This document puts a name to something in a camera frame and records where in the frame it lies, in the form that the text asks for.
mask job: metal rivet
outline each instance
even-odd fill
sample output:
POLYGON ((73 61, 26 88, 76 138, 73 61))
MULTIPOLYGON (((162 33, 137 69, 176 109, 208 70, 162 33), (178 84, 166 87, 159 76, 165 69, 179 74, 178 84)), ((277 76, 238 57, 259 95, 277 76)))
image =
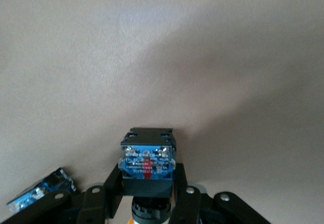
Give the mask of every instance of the metal rivet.
POLYGON ((193 187, 188 187, 186 191, 187 191, 188 194, 193 194, 194 193, 193 187))
POLYGON ((60 193, 60 194, 57 194, 56 196, 54 196, 54 198, 55 198, 56 200, 58 200, 58 199, 63 198, 63 196, 64 196, 64 194, 60 193))
POLYGON ((221 194, 221 200, 223 201, 229 201, 229 196, 226 194, 221 194))
POLYGON ((91 190, 91 192, 92 192, 93 194, 95 194, 95 193, 99 193, 99 192, 100 192, 100 189, 99 189, 99 188, 94 188, 93 190, 91 190))

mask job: black frame part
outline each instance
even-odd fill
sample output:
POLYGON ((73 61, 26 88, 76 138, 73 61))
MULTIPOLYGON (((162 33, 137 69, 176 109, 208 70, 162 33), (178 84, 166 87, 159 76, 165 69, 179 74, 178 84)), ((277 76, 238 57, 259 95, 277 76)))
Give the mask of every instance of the black frame part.
POLYGON ((132 128, 123 141, 123 145, 171 145, 177 150, 176 140, 171 128, 132 128))
MULTIPOLYGON (((174 194, 176 206, 169 224, 270 224, 231 192, 211 198, 188 186, 181 163, 176 165, 174 194)), ((103 186, 76 196, 63 190, 51 192, 2 224, 104 224, 114 218, 124 195, 122 172, 116 165, 103 186)))

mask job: cylindrical component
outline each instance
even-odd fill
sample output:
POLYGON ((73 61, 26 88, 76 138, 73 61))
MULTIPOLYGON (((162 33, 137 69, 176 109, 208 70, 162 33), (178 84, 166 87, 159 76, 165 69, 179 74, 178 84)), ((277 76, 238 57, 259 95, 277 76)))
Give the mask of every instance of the cylindrical component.
MULTIPOLYGON (((167 219, 165 222, 163 222, 162 224, 168 224, 169 223, 169 219, 167 219)), ((133 220, 133 218, 131 218, 127 224, 140 224, 137 221, 133 220)))
POLYGON ((132 216, 134 223, 164 224, 169 219, 170 215, 170 198, 133 198, 132 216))

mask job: screw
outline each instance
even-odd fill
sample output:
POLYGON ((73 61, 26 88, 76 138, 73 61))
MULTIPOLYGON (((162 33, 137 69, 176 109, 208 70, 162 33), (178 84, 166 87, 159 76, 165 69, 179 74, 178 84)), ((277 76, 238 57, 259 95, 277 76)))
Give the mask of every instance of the screw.
POLYGON ((193 194, 194 193, 193 187, 188 187, 186 191, 187 191, 188 194, 193 194))
POLYGON ((100 192, 100 189, 99 189, 99 188, 94 188, 93 190, 91 190, 91 192, 92 192, 93 194, 95 194, 95 193, 99 193, 99 192, 100 192))
POLYGON ((221 200, 223 201, 229 201, 229 196, 226 194, 221 194, 221 200))
POLYGON ((58 200, 58 199, 63 198, 63 196, 64 196, 63 193, 59 193, 59 194, 57 194, 56 196, 54 196, 54 198, 55 198, 56 200, 58 200))

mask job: white wall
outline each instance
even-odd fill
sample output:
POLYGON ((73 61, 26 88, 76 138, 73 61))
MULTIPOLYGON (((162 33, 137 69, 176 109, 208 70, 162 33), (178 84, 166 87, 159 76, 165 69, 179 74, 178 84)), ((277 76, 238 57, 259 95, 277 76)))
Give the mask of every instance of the white wall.
POLYGON ((271 223, 324 219, 324 0, 0 0, 0 220, 57 167, 104 181, 133 126, 271 223))

